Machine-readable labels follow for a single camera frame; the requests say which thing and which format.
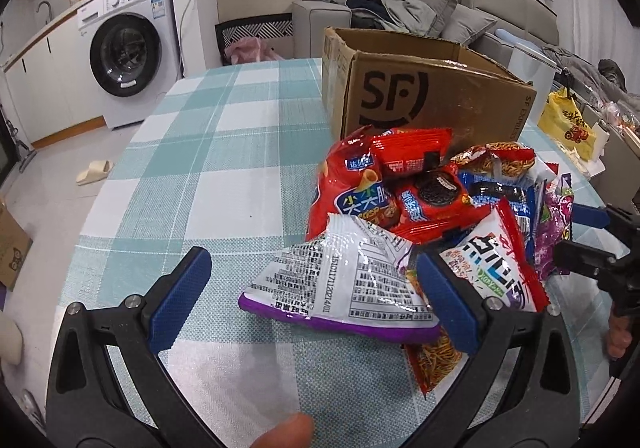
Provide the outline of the right hand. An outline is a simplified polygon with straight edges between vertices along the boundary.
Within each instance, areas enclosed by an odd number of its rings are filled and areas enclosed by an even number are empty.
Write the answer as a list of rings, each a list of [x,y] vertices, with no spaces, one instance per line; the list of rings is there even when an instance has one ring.
[[[608,317],[608,334],[606,335],[606,352],[612,360],[623,358],[631,344],[631,319],[620,316],[615,304],[612,304]]]

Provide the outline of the left hand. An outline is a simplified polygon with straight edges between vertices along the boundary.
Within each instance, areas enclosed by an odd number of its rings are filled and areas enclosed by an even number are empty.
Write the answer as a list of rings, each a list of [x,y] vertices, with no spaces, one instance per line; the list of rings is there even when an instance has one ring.
[[[314,420],[305,413],[292,414],[259,436],[250,448],[309,448],[314,436]]]

